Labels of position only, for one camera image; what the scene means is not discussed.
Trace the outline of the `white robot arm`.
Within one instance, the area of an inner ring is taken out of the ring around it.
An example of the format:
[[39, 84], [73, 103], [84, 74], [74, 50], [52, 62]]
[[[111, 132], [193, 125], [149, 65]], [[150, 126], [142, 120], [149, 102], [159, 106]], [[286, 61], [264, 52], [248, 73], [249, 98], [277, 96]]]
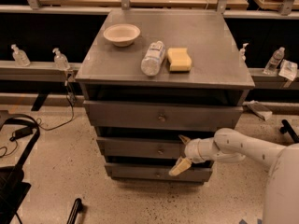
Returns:
[[263, 202], [263, 224], [299, 224], [299, 144], [283, 146], [221, 128], [213, 137], [182, 135], [184, 155], [169, 171], [177, 176], [194, 163], [238, 162], [250, 158], [268, 168]]

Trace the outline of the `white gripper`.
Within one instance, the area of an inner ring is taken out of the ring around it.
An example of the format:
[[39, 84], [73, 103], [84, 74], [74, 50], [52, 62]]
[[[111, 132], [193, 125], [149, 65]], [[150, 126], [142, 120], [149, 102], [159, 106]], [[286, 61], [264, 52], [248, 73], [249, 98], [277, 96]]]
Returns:
[[179, 157], [176, 164], [168, 172], [170, 176], [178, 176], [188, 170], [192, 163], [202, 163], [203, 158], [200, 155], [199, 145], [200, 139], [190, 139], [180, 134], [179, 139], [185, 145], [184, 153], [186, 158]]

